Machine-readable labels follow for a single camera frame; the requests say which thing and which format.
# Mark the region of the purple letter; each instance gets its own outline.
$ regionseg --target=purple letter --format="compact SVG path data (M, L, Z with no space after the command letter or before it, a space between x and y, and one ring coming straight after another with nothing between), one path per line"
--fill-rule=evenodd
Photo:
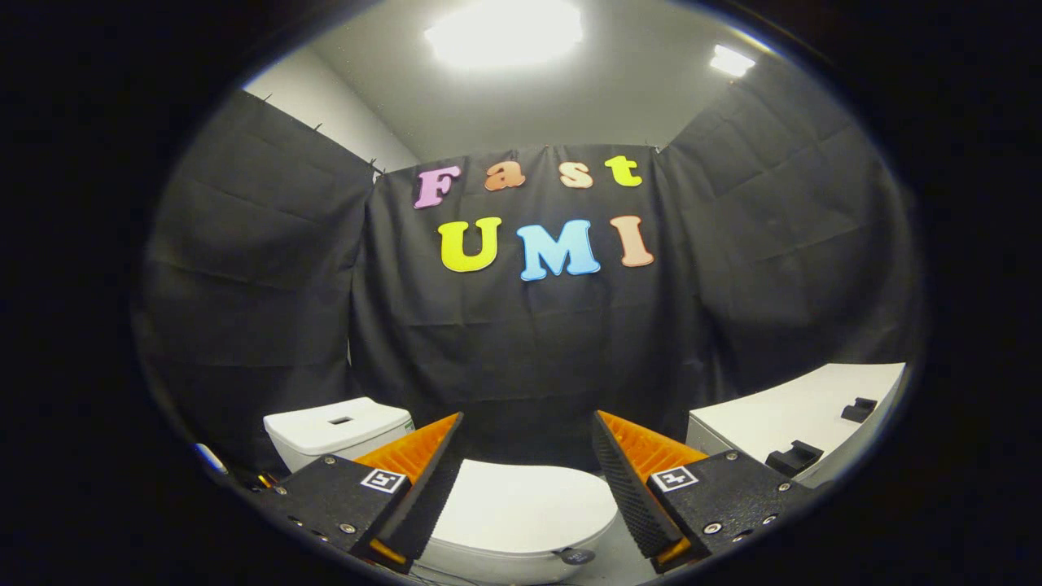
M413 207L419 210L441 203L442 197L438 194L447 194L449 188L452 187L452 180L449 177L458 177L460 173L458 167L446 167L445 169L420 173L418 175L420 177L420 198L416 200Z

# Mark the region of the blue letter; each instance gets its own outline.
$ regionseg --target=blue letter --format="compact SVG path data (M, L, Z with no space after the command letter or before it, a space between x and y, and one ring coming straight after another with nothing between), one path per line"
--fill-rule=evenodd
M546 261L553 274L560 275L565 268L565 257L569 259L568 274L590 274L600 270L600 264L593 258L590 249L587 220L571 220L565 222L561 229L561 238L556 241L546 228L539 224L518 228L518 236L524 242L524 265L521 271L522 280L539 280L546 277L546 269L539 260Z

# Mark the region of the toilet tank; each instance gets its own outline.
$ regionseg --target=toilet tank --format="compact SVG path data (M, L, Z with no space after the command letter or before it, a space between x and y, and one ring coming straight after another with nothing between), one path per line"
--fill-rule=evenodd
M264 426L291 472L325 454L353 460L414 430L407 411L368 397L267 415Z

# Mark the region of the orange gripper pad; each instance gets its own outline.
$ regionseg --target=orange gripper pad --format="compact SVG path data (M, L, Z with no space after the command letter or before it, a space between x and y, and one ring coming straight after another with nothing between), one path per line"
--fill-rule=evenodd
M597 414L611 430L629 465L644 484L647 484L648 477L654 472L709 458L693 447L611 413L598 410Z
M452 424L458 416L458 413L453 413L444 419L424 425L401 439L356 458L354 461L373 468L405 474L415 486L417 479L430 463L431 457L445 440L445 436L452 429Z

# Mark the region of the black fabric backdrop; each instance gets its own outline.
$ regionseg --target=black fabric backdrop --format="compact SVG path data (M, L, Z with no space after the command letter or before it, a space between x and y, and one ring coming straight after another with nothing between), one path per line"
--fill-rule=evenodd
M643 178L612 178L624 154ZM517 188L486 170L517 161ZM557 165L581 162L571 189ZM416 210L417 174L458 165ZM841 107L769 59L662 152L540 146L380 177L246 93L174 173L135 317L169 401L233 469L286 470L262 417L371 396L417 425L454 411L471 458L596 467L604 409L677 439L687 410L826 362L900 362L918 335L911 200ZM641 217L655 257L624 267L609 220ZM443 266L439 225L500 217L486 269ZM517 228L586 219L600 271L524 282ZM347 360L350 346L350 363Z

